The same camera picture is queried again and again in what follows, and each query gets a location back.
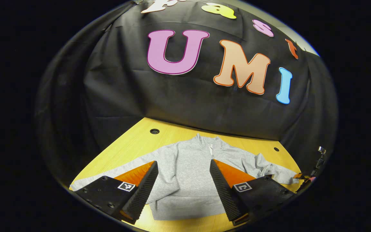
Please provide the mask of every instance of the black fabric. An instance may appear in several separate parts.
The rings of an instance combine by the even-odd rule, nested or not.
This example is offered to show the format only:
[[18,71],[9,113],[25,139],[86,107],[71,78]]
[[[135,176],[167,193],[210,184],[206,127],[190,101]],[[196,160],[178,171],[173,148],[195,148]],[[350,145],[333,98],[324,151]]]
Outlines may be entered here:
[[[334,86],[322,60],[297,47],[272,24],[237,7],[236,19],[201,9],[220,1],[188,0],[165,10],[141,14],[153,2],[124,4],[81,30],[53,59],[43,77],[37,102],[38,133],[48,166],[69,185],[102,150],[143,117],[217,133],[279,140],[301,170],[315,164],[318,146],[333,148],[338,112]],[[271,38],[253,27],[253,19],[272,29]],[[152,31],[170,29],[165,57],[179,61],[185,30],[202,30],[198,62],[182,75],[155,72],[147,64]],[[263,95],[246,87],[214,83],[224,49],[220,40],[240,44],[248,60],[266,55]],[[284,67],[293,74],[290,104],[276,100]]]

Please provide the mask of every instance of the pink letter u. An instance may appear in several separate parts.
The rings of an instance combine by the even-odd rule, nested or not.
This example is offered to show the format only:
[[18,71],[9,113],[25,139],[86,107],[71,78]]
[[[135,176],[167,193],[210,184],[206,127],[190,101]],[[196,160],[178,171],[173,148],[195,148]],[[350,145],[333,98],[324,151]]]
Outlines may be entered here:
[[148,34],[150,45],[148,47],[147,62],[153,70],[159,73],[180,75],[189,72],[197,63],[203,39],[210,36],[206,31],[184,31],[183,35],[187,37],[184,56],[178,62],[170,62],[165,59],[165,50],[167,48],[168,39],[174,34],[175,32],[171,30],[153,31]]

